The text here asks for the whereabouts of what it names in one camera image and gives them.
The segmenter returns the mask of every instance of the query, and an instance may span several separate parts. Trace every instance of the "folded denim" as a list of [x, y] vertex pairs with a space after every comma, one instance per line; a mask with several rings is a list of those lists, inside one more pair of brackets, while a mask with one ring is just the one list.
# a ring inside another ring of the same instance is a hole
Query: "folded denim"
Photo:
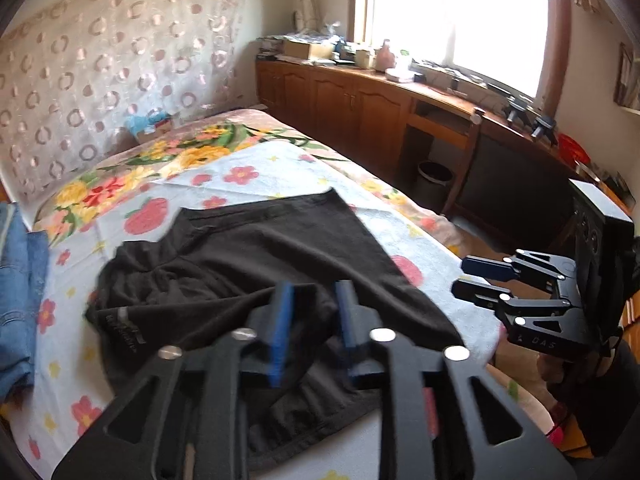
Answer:
[[0, 202], [0, 402], [33, 384], [48, 263], [46, 232], [27, 232], [18, 206]]

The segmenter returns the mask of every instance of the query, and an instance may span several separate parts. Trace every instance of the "metal screw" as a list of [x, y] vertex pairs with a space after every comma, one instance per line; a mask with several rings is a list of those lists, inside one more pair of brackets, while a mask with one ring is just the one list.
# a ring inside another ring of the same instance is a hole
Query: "metal screw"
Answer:
[[255, 330], [251, 330], [250, 328], [236, 328], [231, 333], [231, 337], [238, 341], [251, 341], [251, 339], [255, 339], [256, 333]]
[[178, 357], [182, 356], [182, 350], [177, 346], [163, 346], [158, 350], [158, 357], [161, 359], [166, 359], [167, 361], [173, 361]]
[[444, 349], [444, 357], [449, 361], [464, 361], [471, 353], [463, 346], [448, 346]]
[[373, 341], [386, 343], [393, 341], [396, 338], [396, 333], [390, 328], [374, 328], [369, 332], [369, 337], [373, 339]]

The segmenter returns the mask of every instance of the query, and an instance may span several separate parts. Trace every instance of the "red bowl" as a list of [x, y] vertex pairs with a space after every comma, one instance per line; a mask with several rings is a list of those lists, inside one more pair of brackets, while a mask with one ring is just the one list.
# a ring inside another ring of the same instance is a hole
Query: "red bowl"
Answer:
[[575, 161], [583, 163], [588, 166], [591, 162], [589, 155], [584, 151], [584, 148], [578, 144], [575, 140], [565, 134], [558, 135], [558, 151], [560, 157], [571, 167], [575, 166]]

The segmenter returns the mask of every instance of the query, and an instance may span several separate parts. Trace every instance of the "window frame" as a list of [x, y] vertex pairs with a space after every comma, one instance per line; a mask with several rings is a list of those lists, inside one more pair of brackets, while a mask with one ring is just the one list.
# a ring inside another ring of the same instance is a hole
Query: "window frame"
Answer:
[[[350, 22], [348, 23], [348, 40], [357, 43], [371, 44], [374, 0], [349, 0]], [[453, 63], [455, 39], [447, 44], [444, 68], [457, 70], [469, 78], [480, 78], [485, 83], [513, 95], [523, 95], [532, 101], [532, 106], [543, 115], [554, 117], [558, 110], [564, 76], [569, 59], [571, 41], [571, 0], [549, 0], [545, 54], [540, 72], [538, 92], [535, 96], [527, 96], [518, 89], [486, 76], [472, 69]]]

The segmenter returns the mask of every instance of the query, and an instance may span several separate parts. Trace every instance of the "trash can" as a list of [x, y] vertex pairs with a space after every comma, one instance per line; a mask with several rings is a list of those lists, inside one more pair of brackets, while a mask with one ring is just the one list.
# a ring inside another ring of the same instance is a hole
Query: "trash can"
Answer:
[[418, 164], [413, 199], [419, 206], [440, 214], [452, 182], [453, 172], [449, 168], [432, 160], [424, 160]]

